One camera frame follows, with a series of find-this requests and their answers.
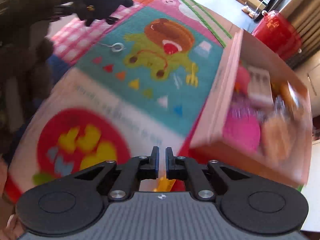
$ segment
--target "beige curtain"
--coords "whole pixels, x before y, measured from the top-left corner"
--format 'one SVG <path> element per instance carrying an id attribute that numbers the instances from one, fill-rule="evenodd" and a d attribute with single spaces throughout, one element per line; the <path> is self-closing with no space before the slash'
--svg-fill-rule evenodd
<path id="1" fill-rule="evenodd" d="M 320 47 L 320 0 L 290 0 L 280 11 L 300 34 L 301 53 L 290 58 L 287 63 L 296 68 Z"/>

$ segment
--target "red barrel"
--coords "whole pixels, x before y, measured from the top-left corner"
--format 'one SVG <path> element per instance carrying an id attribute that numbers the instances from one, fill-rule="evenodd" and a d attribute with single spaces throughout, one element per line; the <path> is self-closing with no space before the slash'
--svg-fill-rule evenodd
<path id="1" fill-rule="evenodd" d="M 301 47 L 301 37 L 296 29 L 276 11 L 265 15 L 253 30 L 252 35 L 283 60 L 295 55 Z"/>

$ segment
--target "frog mouth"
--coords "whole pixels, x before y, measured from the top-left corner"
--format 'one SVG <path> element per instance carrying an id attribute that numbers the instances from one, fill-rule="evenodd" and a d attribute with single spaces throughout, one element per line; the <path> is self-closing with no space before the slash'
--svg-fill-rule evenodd
<path id="1" fill-rule="evenodd" d="M 182 47 L 174 41 L 163 40 L 162 44 L 163 44 L 164 52 L 166 54 L 172 55 L 174 53 L 182 51 Z"/>

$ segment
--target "pink and white checkered fabric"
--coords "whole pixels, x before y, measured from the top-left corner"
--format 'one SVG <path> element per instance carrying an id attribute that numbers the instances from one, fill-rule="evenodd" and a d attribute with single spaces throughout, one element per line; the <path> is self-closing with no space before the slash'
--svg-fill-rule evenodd
<path id="1" fill-rule="evenodd" d="M 54 42 L 53 53 L 70 66 L 74 65 L 102 36 L 142 7 L 143 5 L 138 2 L 135 2 L 130 8 L 121 5 L 111 15 L 119 19 L 114 25 L 107 24 L 105 20 L 95 20 L 90 27 L 85 27 L 84 21 L 80 21 L 79 18 L 73 19 L 51 38 Z"/>

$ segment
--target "open box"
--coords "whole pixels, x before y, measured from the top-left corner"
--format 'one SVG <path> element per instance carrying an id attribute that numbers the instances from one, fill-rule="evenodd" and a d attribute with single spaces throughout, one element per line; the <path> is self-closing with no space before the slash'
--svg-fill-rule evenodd
<path id="1" fill-rule="evenodd" d="M 239 59 L 269 71 L 272 82 L 288 81 L 305 99 L 304 108 L 310 118 L 298 131 L 290 157 L 281 168 L 272 167 L 261 155 L 249 153 L 226 141 L 222 136 L 234 91 Z M 190 148 L 197 155 L 217 159 L 242 170 L 293 187 L 308 181 L 311 159 L 312 119 L 308 89 L 293 70 L 271 49 L 248 32 L 241 30 L 225 48 L 217 78 L 192 138 Z"/>

